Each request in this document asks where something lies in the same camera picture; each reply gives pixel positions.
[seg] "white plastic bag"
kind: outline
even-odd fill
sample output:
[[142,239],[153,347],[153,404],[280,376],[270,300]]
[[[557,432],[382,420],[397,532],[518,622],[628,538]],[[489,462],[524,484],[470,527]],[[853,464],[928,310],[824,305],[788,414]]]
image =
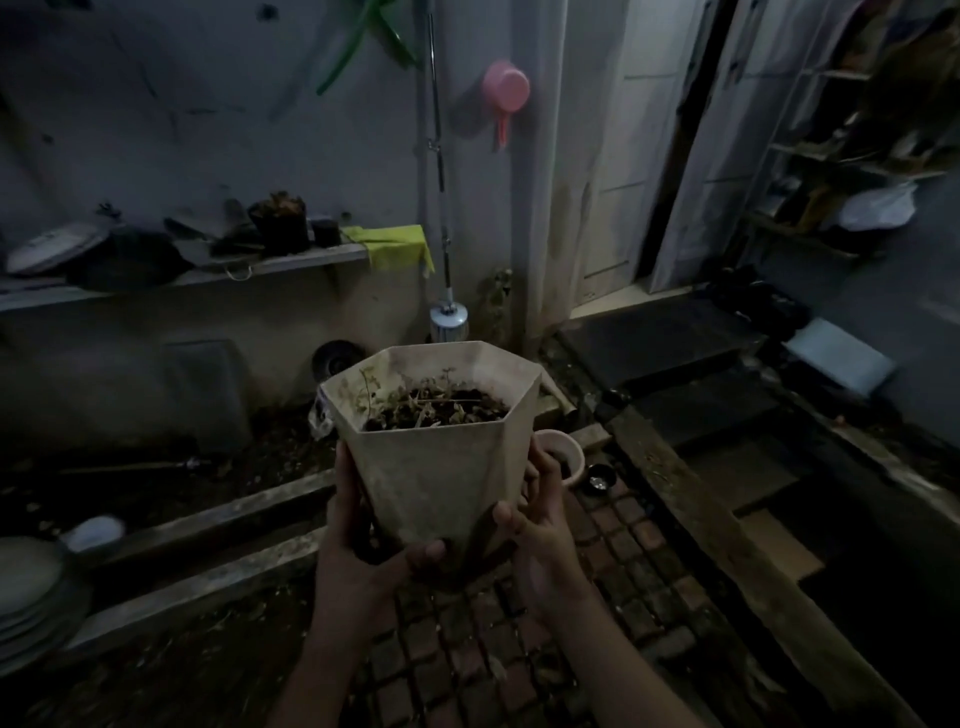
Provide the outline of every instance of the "white plastic bag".
[[850,232],[902,228],[917,213],[913,202],[915,182],[860,192],[840,210],[839,225]]

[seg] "hexagonal plant pot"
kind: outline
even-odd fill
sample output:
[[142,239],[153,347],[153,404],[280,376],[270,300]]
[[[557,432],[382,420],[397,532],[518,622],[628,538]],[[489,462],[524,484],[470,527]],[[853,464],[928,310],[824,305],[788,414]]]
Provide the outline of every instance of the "hexagonal plant pot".
[[[385,349],[322,385],[382,534],[398,545],[445,539],[447,585],[490,564],[497,547],[492,507],[519,500],[541,372],[539,364],[469,341]],[[378,402],[425,383],[475,388],[510,411],[492,423],[364,431]]]

